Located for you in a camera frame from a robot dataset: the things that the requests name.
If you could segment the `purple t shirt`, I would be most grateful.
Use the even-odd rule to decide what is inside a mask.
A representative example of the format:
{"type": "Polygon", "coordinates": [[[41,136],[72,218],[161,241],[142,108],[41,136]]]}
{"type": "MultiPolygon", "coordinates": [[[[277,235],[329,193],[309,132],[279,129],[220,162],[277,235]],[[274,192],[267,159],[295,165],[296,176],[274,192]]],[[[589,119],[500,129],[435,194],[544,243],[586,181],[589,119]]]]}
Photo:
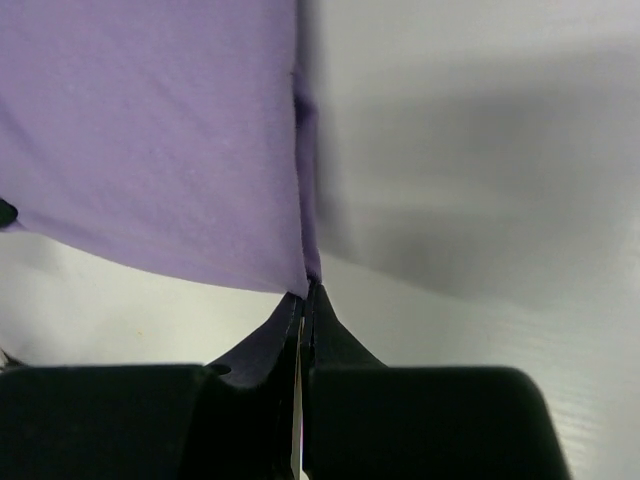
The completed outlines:
{"type": "Polygon", "coordinates": [[[162,275],[305,296],[316,110],[295,1],[5,1],[10,229],[162,275]]]}

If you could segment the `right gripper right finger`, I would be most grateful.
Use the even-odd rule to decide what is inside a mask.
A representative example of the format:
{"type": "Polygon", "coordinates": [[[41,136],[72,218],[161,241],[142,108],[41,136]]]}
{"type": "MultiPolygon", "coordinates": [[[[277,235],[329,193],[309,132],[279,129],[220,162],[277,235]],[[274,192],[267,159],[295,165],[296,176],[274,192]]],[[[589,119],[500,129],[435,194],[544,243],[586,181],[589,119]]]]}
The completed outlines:
{"type": "Polygon", "coordinates": [[[500,366],[390,367],[313,285],[302,337],[303,460],[312,479],[566,479],[546,401],[500,366]]]}

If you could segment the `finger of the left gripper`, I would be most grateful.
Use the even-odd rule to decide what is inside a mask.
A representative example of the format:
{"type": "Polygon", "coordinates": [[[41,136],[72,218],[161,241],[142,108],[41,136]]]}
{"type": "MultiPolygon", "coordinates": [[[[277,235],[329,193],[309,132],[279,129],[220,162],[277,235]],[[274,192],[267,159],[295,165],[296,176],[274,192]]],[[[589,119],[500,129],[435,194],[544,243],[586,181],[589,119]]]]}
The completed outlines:
{"type": "Polygon", "coordinates": [[[0,228],[10,227],[16,222],[17,218],[18,210],[4,199],[0,199],[0,228]]]}

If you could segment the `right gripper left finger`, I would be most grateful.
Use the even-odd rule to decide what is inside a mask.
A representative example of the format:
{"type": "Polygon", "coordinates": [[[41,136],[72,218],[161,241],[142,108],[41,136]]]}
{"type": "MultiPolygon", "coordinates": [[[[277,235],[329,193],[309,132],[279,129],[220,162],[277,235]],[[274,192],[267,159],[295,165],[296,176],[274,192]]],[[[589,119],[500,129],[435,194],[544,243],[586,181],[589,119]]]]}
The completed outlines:
{"type": "Polygon", "coordinates": [[[213,363],[15,368],[5,479],[291,479],[302,301],[213,363]]]}

